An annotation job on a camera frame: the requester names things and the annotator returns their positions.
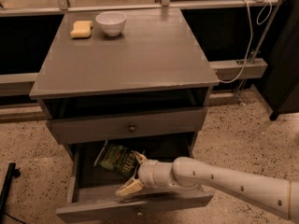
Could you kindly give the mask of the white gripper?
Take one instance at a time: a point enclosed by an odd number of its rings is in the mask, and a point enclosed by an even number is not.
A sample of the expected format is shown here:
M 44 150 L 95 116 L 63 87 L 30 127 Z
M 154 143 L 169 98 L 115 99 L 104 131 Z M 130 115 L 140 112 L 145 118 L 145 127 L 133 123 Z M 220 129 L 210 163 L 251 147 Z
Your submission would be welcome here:
M 137 172 L 139 179 L 130 178 L 116 191 L 117 196 L 123 197 L 139 192 L 143 189 L 143 185 L 147 188 L 170 186 L 173 179 L 171 162 L 147 160 L 143 154 L 137 151 L 134 151 L 134 154 L 137 161 L 141 164 Z

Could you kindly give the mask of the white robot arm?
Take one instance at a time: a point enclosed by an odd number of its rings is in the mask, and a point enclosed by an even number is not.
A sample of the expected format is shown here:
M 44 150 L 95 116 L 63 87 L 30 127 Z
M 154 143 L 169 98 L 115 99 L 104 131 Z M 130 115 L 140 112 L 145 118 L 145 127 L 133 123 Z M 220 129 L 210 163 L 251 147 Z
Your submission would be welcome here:
M 296 224 L 299 222 L 299 183 L 220 168 L 187 157 L 172 162 L 149 160 L 135 152 L 139 167 L 117 191 L 127 196 L 143 188 L 192 192 L 209 186 Z

